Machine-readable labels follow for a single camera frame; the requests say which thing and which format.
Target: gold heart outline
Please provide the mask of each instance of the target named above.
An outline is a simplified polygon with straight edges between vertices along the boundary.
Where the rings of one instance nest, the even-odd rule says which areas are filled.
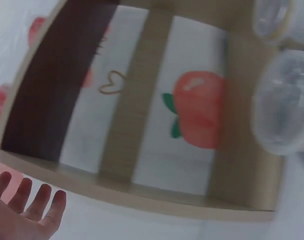
[[[105,85],[102,85],[98,91],[101,93],[101,94],[104,94],[104,95],[113,95],[113,94],[120,94],[122,92],[122,89],[121,90],[117,90],[117,91],[105,91],[104,89],[108,88],[108,87],[112,87],[112,86],[115,86],[115,83],[113,82],[113,79],[112,79],[112,75],[113,74],[116,74],[118,76],[120,76],[124,81],[126,80],[126,76],[123,75],[122,73],[120,73],[119,71],[116,71],[116,70],[112,70],[108,73],[107,75],[107,79],[108,79],[108,84],[105,84]]]

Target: storage compartment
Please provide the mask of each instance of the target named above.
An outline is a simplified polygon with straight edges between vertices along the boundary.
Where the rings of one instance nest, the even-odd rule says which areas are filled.
[[[116,0],[58,3],[9,89],[0,118],[0,161],[68,191],[124,207],[195,219],[271,220],[282,159],[255,142],[250,132],[250,106],[257,80],[278,49],[265,45],[253,34],[253,3],[125,0],[119,4],[122,7],[117,9]],[[141,11],[141,22],[132,21],[133,28],[141,30],[136,30],[134,36],[130,28],[124,27],[123,35],[118,33],[114,38],[118,41],[114,46],[124,40],[127,55],[104,52],[108,34],[113,31],[112,18],[124,6]],[[191,44],[202,44],[204,38],[204,46],[222,45],[217,53],[220,57],[215,50],[200,50],[199,55],[194,52],[198,60],[187,61],[194,61],[191,65],[176,60],[180,57],[174,55],[176,49],[190,58],[189,51],[179,51],[183,44],[176,40],[185,36],[183,29],[193,33],[190,26],[206,33],[191,36]],[[94,83],[95,90],[84,89],[84,85],[95,82],[97,73],[103,74],[97,69],[103,69],[102,57],[108,54],[113,57],[109,61],[124,58],[127,67],[109,69],[104,72],[105,82]],[[182,72],[167,80],[174,69]],[[123,80],[121,88],[115,86],[112,77]],[[196,95],[201,97],[195,100],[194,95],[185,94],[204,81],[211,88],[198,90]],[[192,110],[203,111],[202,101],[206,111],[193,117]],[[91,113],[99,117],[83,121]],[[96,119],[100,127],[92,132],[89,128],[85,134],[95,138],[100,133],[94,141],[97,149],[84,138],[77,139],[82,127],[87,123],[94,126]],[[170,127],[162,125],[164,121]],[[168,150],[170,140],[177,142]],[[77,155],[79,144],[90,145],[92,150],[84,151],[93,154]],[[211,170],[213,149],[216,153]],[[153,151],[162,154],[155,158],[144,156]],[[74,155],[79,162],[69,161]],[[172,190],[139,180],[137,169],[145,168],[145,173],[140,174],[146,174],[156,158],[168,155],[181,156],[185,163],[189,156],[209,158],[208,191],[205,187],[200,193],[188,187],[178,191],[180,188]],[[142,167],[144,159],[148,164]],[[162,165],[155,164],[151,171],[157,172]],[[194,172],[195,167],[191,169],[186,179],[202,173]],[[206,182],[206,172],[204,178],[195,179]]]

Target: dark brown panel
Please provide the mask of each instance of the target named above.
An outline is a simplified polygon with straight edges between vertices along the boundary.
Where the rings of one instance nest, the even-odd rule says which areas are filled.
[[[40,44],[9,116],[2,149],[58,161],[97,43],[118,0],[68,0]]]

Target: heart drawing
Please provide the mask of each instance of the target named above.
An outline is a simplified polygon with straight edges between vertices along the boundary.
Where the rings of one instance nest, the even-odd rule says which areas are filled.
[[[122,73],[120,73],[119,71],[115,71],[112,70],[108,73],[107,79],[108,79],[108,84],[102,85],[98,91],[101,94],[104,95],[113,95],[113,94],[120,94],[122,92],[122,83],[121,85],[116,85],[114,80],[113,80],[113,76],[119,76],[122,81],[126,80],[125,75],[123,75]]]
[[[175,84],[174,93],[164,93],[163,102],[177,117],[171,137],[183,137],[189,144],[204,149],[215,149],[224,79],[209,71],[190,71]]]

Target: transparent cup lid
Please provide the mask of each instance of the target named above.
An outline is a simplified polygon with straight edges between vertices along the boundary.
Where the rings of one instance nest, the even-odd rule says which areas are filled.
[[[258,142],[273,154],[304,148],[304,51],[284,51],[262,75],[252,128]]]
[[[290,0],[256,0],[253,28],[262,38],[269,37],[284,20]]]

